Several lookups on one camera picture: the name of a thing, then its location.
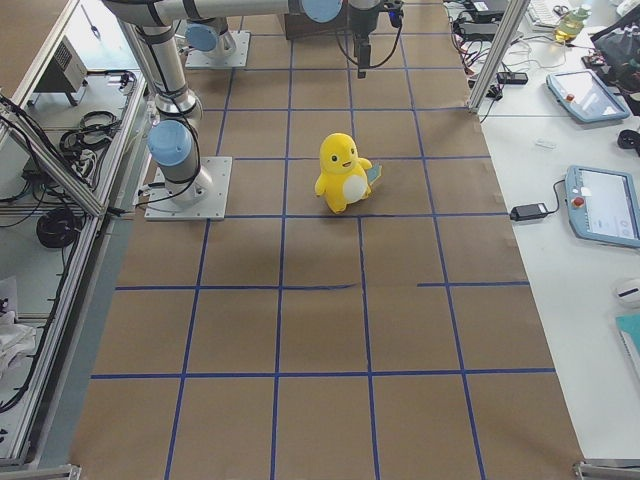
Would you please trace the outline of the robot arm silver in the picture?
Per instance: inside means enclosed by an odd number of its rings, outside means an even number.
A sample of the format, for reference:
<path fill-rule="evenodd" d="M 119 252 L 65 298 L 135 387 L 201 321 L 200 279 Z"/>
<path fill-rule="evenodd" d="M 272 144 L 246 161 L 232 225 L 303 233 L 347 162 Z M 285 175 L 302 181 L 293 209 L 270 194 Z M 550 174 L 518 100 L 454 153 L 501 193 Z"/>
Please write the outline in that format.
<path fill-rule="evenodd" d="M 188 20 L 185 30 L 188 45 L 211 57 L 226 57 L 236 51 L 226 17 Z"/>
<path fill-rule="evenodd" d="M 185 20 L 207 35 L 196 47 L 217 48 L 229 16 L 268 14 L 304 15 L 315 23 L 334 20 L 340 1 L 106 1 L 122 28 L 133 31 L 128 40 L 143 61 L 145 79 L 155 88 L 154 104 L 160 115 L 147 146 L 163 174 L 168 195 L 156 202 L 176 206 L 186 220 L 187 210 L 198 207 L 214 191 L 216 177 L 201 157 L 198 125 L 202 104 L 189 88 L 179 59 L 174 23 Z"/>

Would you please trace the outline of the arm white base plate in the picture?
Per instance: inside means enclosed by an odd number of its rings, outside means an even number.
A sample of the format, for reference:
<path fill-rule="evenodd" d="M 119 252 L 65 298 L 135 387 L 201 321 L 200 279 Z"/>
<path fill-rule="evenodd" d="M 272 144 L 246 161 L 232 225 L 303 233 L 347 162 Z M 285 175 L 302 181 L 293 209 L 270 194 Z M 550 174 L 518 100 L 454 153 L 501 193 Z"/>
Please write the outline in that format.
<path fill-rule="evenodd" d="M 190 70 L 214 70 L 245 67 L 251 34 L 249 31 L 226 31 L 190 28 L 186 40 L 190 47 L 185 66 Z"/>
<path fill-rule="evenodd" d="M 167 182 L 158 166 L 154 181 L 163 186 L 150 191 L 144 218 L 148 221 L 223 220 L 232 163 L 231 157 L 202 157 L 200 173 L 185 191 L 185 185 Z"/>

